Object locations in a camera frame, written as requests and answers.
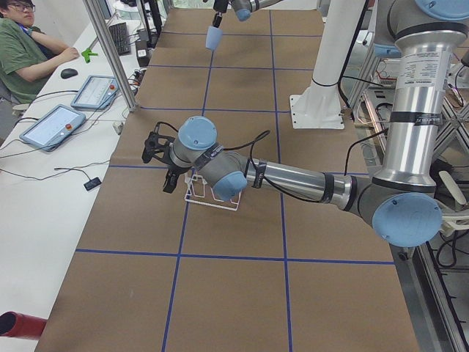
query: tablet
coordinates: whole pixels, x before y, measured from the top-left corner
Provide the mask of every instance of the tablet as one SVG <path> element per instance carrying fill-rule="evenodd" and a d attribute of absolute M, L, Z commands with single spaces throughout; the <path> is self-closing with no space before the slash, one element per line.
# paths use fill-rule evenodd
<path fill-rule="evenodd" d="M 85 121 L 84 113 L 59 104 L 20 135 L 20 139 L 42 150 L 56 149 Z"/>
<path fill-rule="evenodd" d="M 89 76 L 70 106 L 77 110 L 104 110 L 114 101 L 118 91 L 114 77 Z"/>

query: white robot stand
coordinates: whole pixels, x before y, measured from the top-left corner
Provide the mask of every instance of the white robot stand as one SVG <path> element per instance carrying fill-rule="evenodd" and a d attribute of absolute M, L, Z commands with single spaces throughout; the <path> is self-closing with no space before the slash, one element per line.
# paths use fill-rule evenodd
<path fill-rule="evenodd" d="M 311 85 L 302 95 L 290 95 L 293 128 L 344 128 L 337 82 L 365 0 L 351 3 L 330 2 Z"/>

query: red cylinder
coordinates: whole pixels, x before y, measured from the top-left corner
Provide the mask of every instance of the red cylinder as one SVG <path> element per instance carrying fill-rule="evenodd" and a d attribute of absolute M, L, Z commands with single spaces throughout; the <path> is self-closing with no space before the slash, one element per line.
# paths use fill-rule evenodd
<path fill-rule="evenodd" d="M 0 336 L 38 340 L 46 323 L 46 319 L 17 312 L 6 312 L 0 315 Z"/>

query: glasses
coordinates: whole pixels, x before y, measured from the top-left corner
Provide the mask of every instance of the glasses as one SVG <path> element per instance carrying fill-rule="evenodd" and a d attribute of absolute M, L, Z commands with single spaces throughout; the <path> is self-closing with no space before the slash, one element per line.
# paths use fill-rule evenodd
<path fill-rule="evenodd" d="M 12 4 L 8 4 L 8 6 L 13 7 L 15 10 L 17 10 L 19 12 L 24 12 L 24 10 L 28 10 L 28 11 L 31 11 L 31 12 L 36 11 L 36 7 L 34 5 L 30 5 L 30 4 L 19 4 L 17 2 L 14 2 Z"/>

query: person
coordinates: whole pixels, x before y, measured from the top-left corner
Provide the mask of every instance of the person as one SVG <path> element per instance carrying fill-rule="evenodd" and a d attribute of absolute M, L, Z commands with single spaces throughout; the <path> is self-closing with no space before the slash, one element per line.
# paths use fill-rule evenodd
<path fill-rule="evenodd" d="M 30 103 L 58 66 L 79 56 L 33 26 L 34 11 L 31 0 L 0 0 L 0 80 L 20 103 Z"/>

